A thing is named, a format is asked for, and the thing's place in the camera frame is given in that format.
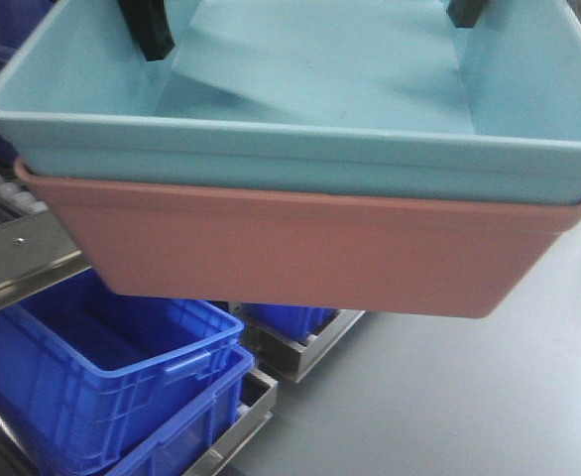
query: metal rack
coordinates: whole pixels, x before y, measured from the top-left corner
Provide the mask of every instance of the metal rack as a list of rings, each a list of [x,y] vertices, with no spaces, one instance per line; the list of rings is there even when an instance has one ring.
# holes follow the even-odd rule
[[[240,303],[231,303],[230,310],[247,324],[242,344],[262,364],[295,383],[299,383],[365,313],[341,309],[315,329],[305,342],[296,342],[253,319]]]

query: stainless steel shelf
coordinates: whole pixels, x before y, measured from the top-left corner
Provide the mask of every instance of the stainless steel shelf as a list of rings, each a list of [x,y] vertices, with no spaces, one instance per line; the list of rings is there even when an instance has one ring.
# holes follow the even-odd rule
[[[253,369],[244,377],[241,416],[183,476],[215,476],[271,418],[278,382]],[[36,468],[8,437],[0,434],[0,476],[36,476]]]
[[[308,336],[306,342],[295,342],[255,321],[241,304],[232,303],[231,310],[247,323],[243,345],[263,364],[295,383],[299,383],[365,313],[363,310],[339,310],[325,326]]]
[[[0,309],[89,267],[50,212],[0,224]]]

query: light blue plastic tray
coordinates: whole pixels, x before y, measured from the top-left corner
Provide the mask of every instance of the light blue plastic tray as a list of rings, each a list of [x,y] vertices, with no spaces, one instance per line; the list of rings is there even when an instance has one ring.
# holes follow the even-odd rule
[[[581,26],[565,0],[490,2],[473,30],[440,0],[166,4],[164,61],[143,60],[104,0],[61,0],[10,61],[0,131],[34,172],[581,200]]]

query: pink plastic tray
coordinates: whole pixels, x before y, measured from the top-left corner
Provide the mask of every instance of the pink plastic tray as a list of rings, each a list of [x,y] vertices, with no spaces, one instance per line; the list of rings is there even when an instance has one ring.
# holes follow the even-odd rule
[[[489,314],[581,204],[18,176],[124,295]]]

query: crate handle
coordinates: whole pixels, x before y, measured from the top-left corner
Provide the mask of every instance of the crate handle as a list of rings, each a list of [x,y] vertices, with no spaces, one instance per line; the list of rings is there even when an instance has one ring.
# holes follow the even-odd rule
[[[163,370],[166,382],[169,384],[206,371],[210,363],[211,354],[207,351],[198,352],[178,362],[170,362]]]
[[[147,61],[163,60],[174,47],[165,0],[118,0],[132,38]]]
[[[447,14],[456,28],[473,28],[489,0],[451,0]]]

